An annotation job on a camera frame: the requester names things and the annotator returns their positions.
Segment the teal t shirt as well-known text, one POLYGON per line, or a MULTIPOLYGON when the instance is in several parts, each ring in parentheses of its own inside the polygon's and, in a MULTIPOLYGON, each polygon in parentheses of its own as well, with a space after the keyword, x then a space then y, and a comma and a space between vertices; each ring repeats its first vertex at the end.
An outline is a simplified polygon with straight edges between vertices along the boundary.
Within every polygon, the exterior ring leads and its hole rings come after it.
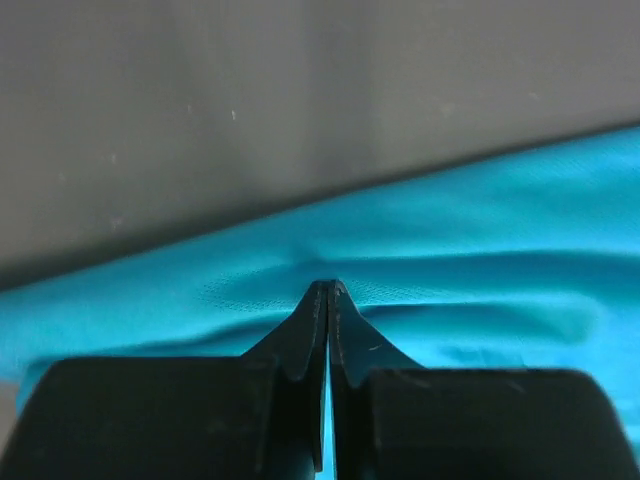
MULTIPOLYGON (((57 362, 246 353, 315 282, 426 368, 567 369, 611 401, 639 467, 639 132, 505 155, 1 295, 18 419, 57 362)), ((323 466, 335 475, 325 355, 323 466)))

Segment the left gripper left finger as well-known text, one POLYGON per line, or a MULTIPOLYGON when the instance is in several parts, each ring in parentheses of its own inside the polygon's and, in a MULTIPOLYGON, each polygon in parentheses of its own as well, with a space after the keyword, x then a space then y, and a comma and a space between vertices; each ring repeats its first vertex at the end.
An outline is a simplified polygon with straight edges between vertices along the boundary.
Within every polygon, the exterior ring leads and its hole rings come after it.
POLYGON ((5 479, 311 479, 323 466, 327 285, 239 356, 55 363, 5 479))

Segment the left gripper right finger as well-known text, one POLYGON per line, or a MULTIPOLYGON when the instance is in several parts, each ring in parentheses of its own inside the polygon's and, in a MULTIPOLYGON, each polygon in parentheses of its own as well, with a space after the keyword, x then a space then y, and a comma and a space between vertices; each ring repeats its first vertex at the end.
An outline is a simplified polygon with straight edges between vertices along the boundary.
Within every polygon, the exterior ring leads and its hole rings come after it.
POLYGON ((327 287, 339 479, 635 479, 613 405, 567 369, 426 368, 327 287))

